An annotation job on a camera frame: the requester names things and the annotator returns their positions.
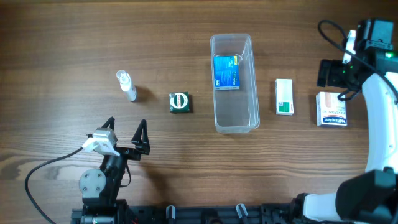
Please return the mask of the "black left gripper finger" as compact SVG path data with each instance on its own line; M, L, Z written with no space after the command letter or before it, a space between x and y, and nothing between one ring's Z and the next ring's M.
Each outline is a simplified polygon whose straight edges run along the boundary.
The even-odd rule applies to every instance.
M142 119L131 142L135 145L135 150L140 154L150 154L150 143L147 135L147 121Z
M115 125L115 118L114 118L114 117L110 117L110 118L104 123L104 125L102 125L102 128L110 128L110 129L114 130L114 125Z

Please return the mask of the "white Hansaplast plaster box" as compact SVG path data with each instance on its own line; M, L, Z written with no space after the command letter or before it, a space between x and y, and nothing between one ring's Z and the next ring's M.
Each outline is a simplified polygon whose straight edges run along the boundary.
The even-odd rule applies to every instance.
M339 93L321 91L316 96L318 127L347 126L346 103L340 101L338 95Z

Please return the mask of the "white green medicine box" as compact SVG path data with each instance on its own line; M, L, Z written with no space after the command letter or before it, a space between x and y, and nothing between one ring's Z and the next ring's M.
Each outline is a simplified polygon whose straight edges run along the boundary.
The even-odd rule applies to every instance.
M277 115L292 116L294 114L292 79L275 80L275 109Z

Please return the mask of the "blue lozenge box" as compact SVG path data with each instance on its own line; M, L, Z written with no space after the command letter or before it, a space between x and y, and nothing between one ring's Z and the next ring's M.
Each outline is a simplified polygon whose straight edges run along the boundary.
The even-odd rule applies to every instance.
M215 90L238 90L240 88L238 63L236 55L213 59Z

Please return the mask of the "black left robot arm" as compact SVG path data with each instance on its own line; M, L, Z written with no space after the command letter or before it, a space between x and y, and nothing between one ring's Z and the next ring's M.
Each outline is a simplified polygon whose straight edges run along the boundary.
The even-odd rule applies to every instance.
M103 156L98 169L90 169L82 174L79 188L82 194L83 208L73 210L72 223L138 223L139 220L129 208L125 199L118 199L123 175L129 174L128 161L139 161L143 155L150 154L147 135L147 121L142 119L131 142L134 147L117 145L114 133L115 119L110 117L102 127L88 135L82 145L86 152L97 152Z

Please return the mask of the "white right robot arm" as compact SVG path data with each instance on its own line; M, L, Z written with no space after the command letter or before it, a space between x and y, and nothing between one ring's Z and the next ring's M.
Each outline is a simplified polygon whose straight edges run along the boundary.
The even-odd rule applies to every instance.
M370 18L331 40L318 23L318 32L344 52L343 60L322 60L317 85L343 88L346 102L359 93L368 113L369 154L365 173L346 180L332 194L300 194L292 201L291 218L318 223L397 223L397 51L394 23Z

